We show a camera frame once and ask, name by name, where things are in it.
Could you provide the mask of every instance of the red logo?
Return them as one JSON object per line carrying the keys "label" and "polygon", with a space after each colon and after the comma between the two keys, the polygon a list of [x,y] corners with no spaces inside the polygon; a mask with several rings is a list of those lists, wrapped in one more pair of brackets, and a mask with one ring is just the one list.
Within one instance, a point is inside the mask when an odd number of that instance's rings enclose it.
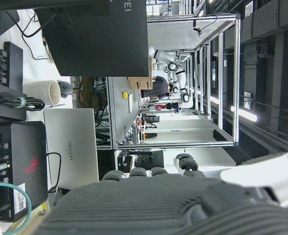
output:
{"label": "red logo", "polygon": [[26,173],[34,172],[36,171],[36,167],[37,167],[37,157],[33,158],[28,167],[23,168],[23,171]]}

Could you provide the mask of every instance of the white robot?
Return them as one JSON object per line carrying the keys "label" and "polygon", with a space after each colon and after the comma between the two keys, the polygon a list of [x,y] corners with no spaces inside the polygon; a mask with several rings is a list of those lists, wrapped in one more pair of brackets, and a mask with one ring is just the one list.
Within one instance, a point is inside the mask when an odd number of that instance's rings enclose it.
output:
{"label": "white robot", "polygon": [[148,46],[148,55],[156,59],[157,63],[162,63],[162,68],[165,68],[170,72],[170,77],[173,78],[173,98],[181,98],[183,101],[183,108],[190,108],[193,105],[193,101],[190,100],[190,96],[187,93],[186,88],[186,72],[185,70],[175,62],[173,55],[164,51],[158,50],[153,46]]}

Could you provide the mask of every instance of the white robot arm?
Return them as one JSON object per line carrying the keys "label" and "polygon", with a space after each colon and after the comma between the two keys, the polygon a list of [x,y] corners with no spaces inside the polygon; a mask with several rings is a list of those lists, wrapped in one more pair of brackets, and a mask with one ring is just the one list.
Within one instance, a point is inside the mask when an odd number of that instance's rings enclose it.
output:
{"label": "white robot arm", "polygon": [[173,72],[174,93],[180,95],[183,102],[189,102],[190,97],[186,90],[186,72],[175,63],[174,56],[155,49],[153,46],[148,46],[148,55],[155,58],[158,63],[167,64],[168,71]]}

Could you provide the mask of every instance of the label sticker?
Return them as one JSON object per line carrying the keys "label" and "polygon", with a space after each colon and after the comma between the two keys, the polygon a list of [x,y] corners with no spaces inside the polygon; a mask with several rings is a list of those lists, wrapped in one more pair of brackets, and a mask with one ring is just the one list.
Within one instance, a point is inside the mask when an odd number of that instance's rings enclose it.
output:
{"label": "label sticker", "polygon": [[[25,183],[18,185],[17,187],[21,188],[23,191],[25,191]],[[26,199],[17,190],[13,190],[13,201],[15,205],[15,214],[19,213],[22,211],[24,208],[26,208]]]}

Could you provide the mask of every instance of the yellow button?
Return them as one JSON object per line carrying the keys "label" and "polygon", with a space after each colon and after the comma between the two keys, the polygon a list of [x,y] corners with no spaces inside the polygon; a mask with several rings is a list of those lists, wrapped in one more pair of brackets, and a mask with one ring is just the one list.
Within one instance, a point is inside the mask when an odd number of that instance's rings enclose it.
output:
{"label": "yellow button", "polygon": [[123,92],[122,97],[126,99],[128,97],[128,94],[126,92]]}

